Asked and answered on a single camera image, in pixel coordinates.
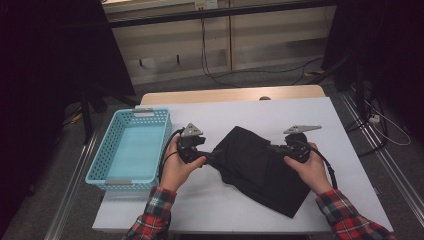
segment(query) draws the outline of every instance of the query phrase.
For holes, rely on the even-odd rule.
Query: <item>shirt cuff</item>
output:
[[[153,186],[150,190],[149,200],[147,201],[144,213],[151,214],[154,217],[169,217],[172,205],[174,205],[177,193],[159,186]]]
[[[327,218],[327,222],[333,225],[345,218],[359,215],[356,208],[339,190],[330,190],[320,194],[316,198],[319,209]]]

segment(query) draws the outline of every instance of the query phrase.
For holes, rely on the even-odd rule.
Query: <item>black fabric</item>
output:
[[[222,181],[256,202],[293,218],[310,189],[281,154],[267,151],[270,141],[236,126],[216,146],[211,166]]]

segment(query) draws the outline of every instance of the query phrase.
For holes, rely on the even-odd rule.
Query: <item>red plaid shirt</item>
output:
[[[144,214],[140,215],[123,239],[167,239],[169,216],[176,192],[152,187]]]
[[[123,239],[166,239],[176,195],[176,192],[153,187],[144,214],[137,218]],[[361,216],[339,190],[323,193],[316,201],[339,239],[396,239],[381,225]]]
[[[319,195],[316,202],[339,239],[396,239],[383,226],[360,215],[339,190]]]

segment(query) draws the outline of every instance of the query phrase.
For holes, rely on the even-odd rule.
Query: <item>wrist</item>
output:
[[[327,182],[325,184],[320,184],[318,186],[315,186],[314,188],[311,188],[311,189],[316,195],[321,195],[323,193],[333,190],[333,187],[331,186],[329,182]]]
[[[159,187],[164,188],[164,189],[169,190],[169,191],[173,191],[173,192],[176,192],[178,190],[178,187],[177,186],[175,186],[173,184],[168,184],[166,182],[165,183],[164,182],[161,182],[159,184]]]

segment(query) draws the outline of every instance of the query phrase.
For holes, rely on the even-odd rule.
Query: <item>blue plastic basket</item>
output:
[[[171,135],[168,109],[118,110],[85,181],[102,190],[150,190]]]

